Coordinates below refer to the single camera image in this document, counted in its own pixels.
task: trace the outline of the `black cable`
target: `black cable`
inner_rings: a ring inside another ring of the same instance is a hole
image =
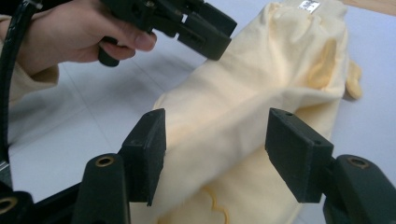
[[[0,162],[8,157],[8,102],[11,77],[23,36],[41,0],[24,0],[12,17],[0,57]]]

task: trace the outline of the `human hand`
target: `human hand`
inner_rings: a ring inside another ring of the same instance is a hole
[[[5,29],[3,21],[0,33]],[[121,45],[102,41],[104,36],[118,39]],[[152,50],[156,39],[155,34],[114,18],[99,0],[73,0],[33,16],[18,63],[28,74],[35,74],[61,62],[96,61],[99,47],[112,58],[124,60],[136,50]]]

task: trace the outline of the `sleeve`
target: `sleeve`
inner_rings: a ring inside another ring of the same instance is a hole
[[[10,17],[0,15],[0,22],[9,20]],[[3,49],[3,41],[0,40],[0,53]],[[11,78],[11,87],[9,93],[9,103],[15,105],[23,95],[32,92],[44,90],[56,86],[59,79],[59,68],[53,66],[37,74],[28,75],[16,63]]]

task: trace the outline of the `white label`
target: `white label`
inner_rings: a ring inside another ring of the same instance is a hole
[[[303,1],[298,8],[309,11],[310,13],[314,12],[315,9],[319,7],[320,3],[313,0]]]

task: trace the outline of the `white table surface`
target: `white table surface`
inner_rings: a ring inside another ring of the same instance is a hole
[[[235,34],[270,1],[207,1],[238,22]],[[343,100],[333,129],[334,157],[361,156],[396,185],[396,18],[348,7],[349,53],[362,69],[363,97]],[[140,117],[205,58],[158,34],[152,52],[138,52],[116,68],[63,63],[56,88],[24,97],[10,110],[13,185],[35,201],[78,183],[86,162],[118,152]],[[308,204],[296,223],[324,223]]]

